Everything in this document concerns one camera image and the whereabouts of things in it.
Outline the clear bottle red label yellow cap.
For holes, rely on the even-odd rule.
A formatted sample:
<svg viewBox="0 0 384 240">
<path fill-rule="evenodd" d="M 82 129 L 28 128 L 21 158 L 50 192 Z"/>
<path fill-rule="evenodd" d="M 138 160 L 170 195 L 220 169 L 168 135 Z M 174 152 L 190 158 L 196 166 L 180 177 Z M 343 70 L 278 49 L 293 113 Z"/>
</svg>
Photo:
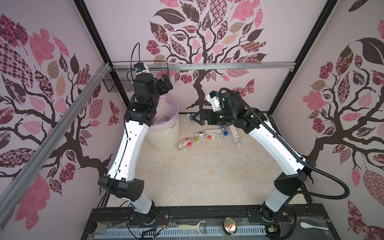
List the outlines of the clear bottle red label yellow cap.
<svg viewBox="0 0 384 240">
<path fill-rule="evenodd" d="M 197 142 L 198 140 L 198 137 L 184 138 L 176 143 L 176 147 L 179 151 L 186 148 L 190 148 L 194 144 L 194 142 Z"/>
</svg>

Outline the cream bin with pink liner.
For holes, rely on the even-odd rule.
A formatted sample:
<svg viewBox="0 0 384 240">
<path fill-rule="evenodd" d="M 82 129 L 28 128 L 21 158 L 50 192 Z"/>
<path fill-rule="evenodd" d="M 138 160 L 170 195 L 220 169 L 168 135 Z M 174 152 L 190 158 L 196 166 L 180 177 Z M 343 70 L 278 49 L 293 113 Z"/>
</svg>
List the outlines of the cream bin with pink liner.
<svg viewBox="0 0 384 240">
<path fill-rule="evenodd" d="M 179 105 L 170 96 L 163 95 L 156 110 L 146 140 L 153 149 L 166 152 L 180 140 Z"/>
</svg>

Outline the clear bottle blue label back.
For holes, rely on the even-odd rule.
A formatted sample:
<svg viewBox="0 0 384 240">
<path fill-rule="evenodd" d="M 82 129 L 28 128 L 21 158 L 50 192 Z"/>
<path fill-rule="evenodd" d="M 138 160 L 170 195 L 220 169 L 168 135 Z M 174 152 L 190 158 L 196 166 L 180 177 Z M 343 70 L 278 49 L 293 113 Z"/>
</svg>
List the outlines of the clear bottle blue label back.
<svg viewBox="0 0 384 240">
<path fill-rule="evenodd" d="M 199 114 L 197 113 L 188 113 L 187 117 L 191 122 L 197 123 L 200 120 Z"/>
</svg>

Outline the clear flat bottle green red label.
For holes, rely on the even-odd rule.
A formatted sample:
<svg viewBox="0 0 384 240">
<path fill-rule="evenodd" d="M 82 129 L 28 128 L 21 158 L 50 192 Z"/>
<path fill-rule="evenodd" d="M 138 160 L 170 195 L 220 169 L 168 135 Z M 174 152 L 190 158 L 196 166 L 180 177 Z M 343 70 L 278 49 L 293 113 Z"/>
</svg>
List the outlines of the clear flat bottle green red label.
<svg viewBox="0 0 384 240">
<path fill-rule="evenodd" d="M 199 140 L 220 140 L 224 136 L 224 132 L 221 129 L 207 129 L 204 131 L 195 132 L 195 137 Z"/>
</svg>

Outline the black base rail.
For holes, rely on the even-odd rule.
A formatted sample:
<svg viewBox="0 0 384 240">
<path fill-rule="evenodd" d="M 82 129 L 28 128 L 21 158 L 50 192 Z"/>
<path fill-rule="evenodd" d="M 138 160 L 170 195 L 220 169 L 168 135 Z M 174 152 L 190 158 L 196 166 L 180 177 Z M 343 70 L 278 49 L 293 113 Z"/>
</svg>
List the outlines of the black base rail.
<svg viewBox="0 0 384 240">
<path fill-rule="evenodd" d="M 95 223 L 120 224 L 126 220 L 133 226 L 170 223 L 194 222 L 199 220 L 223 220 L 226 217 L 246 219 L 250 223 L 265 223 L 262 219 L 261 205 L 239 206 L 187 206 L 187 207 L 154 207 L 150 216 L 135 212 L 133 207 L 110 207 L 92 209 L 86 226 Z"/>
</svg>

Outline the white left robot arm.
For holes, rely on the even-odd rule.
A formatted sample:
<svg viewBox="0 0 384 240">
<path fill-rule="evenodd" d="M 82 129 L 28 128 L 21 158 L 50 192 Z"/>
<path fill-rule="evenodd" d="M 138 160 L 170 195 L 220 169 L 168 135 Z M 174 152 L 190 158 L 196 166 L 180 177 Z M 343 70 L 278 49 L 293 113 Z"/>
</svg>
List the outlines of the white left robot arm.
<svg viewBox="0 0 384 240">
<path fill-rule="evenodd" d="M 112 167 L 98 179 L 98 185 L 117 198 L 125 199 L 134 210 L 148 215 L 154 206 L 144 194 L 145 182 L 135 178 L 141 146 L 157 113 L 160 97 L 173 89 L 168 75 L 155 78 L 139 73 L 133 81 L 135 93 L 124 118 L 124 134 Z"/>
</svg>

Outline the fiji bottle blue label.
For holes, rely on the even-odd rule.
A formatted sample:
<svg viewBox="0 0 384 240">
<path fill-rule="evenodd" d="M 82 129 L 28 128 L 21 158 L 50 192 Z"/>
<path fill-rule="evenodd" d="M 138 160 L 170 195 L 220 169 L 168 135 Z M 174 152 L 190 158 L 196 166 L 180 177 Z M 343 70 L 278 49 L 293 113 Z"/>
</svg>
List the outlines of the fiji bottle blue label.
<svg viewBox="0 0 384 240">
<path fill-rule="evenodd" d="M 228 136 L 229 135 L 229 132 L 227 131 L 226 127 L 220 126 L 220 128 L 222 129 L 224 136 Z"/>
</svg>

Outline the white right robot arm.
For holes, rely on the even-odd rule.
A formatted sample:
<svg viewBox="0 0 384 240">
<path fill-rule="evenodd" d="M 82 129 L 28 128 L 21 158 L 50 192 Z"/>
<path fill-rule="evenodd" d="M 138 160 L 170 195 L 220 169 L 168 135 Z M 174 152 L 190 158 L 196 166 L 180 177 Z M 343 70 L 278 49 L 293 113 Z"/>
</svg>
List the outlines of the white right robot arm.
<svg viewBox="0 0 384 240">
<path fill-rule="evenodd" d="M 307 179 L 311 170 L 299 160 L 297 152 L 280 138 L 268 118 L 257 108 L 251 108 L 238 91 L 212 91 L 205 97 L 211 109 L 201 109 L 193 116 L 200 125 L 230 125 L 242 129 L 258 141 L 282 169 L 274 188 L 263 204 L 263 212 L 277 213 L 291 200 Z"/>
</svg>

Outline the crushed metal can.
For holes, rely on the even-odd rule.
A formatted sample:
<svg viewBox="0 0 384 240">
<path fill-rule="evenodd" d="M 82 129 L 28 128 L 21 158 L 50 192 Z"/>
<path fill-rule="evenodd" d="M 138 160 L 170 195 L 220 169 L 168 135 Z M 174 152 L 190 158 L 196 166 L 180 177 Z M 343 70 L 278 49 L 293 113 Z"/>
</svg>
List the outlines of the crushed metal can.
<svg viewBox="0 0 384 240">
<path fill-rule="evenodd" d="M 233 218 L 225 218 L 222 222 L 222 229 L 226 235 L 232 236 L 238 230 L 237 222 Z"/>
</svg>

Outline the clear square bottle white label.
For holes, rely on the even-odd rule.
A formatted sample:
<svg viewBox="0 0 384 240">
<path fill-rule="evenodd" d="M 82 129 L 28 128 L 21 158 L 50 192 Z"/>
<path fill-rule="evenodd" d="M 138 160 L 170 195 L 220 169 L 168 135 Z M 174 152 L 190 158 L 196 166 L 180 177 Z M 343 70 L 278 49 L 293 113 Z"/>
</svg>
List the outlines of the clear square bottle white label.
<svg viewBox="0 0 384 240">
<path fill-rule="evenodd" d="M 240 147 L 242 145 L 242 139 L 237 131 L 237 128 L 234 125 L 230 126 L 230 136 L 234 145 Z"/>
</svg>

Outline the cream vegetable peeler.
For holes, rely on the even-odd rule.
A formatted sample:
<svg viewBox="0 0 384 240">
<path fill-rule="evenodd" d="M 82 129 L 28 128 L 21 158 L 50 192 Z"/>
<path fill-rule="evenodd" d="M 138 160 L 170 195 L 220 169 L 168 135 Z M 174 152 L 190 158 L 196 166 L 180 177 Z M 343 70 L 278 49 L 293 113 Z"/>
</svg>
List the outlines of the cream vegetable peeler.
<svg viewBox="0 0 384 240">
<path fill-rule="evenodd" d="M 178 229 L 180 231 L 195 230 L 200 235 L 206 235 L 207 234 L 207 227 L 206 227 L 206 221 L 205 220 L 199 221 L 195 225 L 179 225 Z"/>
</svg>

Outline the white plastic spoon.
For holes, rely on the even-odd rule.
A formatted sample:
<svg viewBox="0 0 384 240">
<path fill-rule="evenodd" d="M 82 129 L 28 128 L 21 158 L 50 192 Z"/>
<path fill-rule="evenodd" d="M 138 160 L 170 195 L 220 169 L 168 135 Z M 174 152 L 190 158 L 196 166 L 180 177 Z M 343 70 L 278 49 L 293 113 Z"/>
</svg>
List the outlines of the white plastic spoon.
<svg viewBox="0 0 384 240">
<path fill-rule="evenodd" d="M 314 226 L 314 225 L 311 225 L 311 224 L 306 223 L 306 222 L 301 222 L 300 226 L 303 229 L 319 229 L 319 230 L 324 230 L 324 231 L 328 231 L 329 230 L 329 228 L 327 228 L 327 227 Z"/>
</svg>

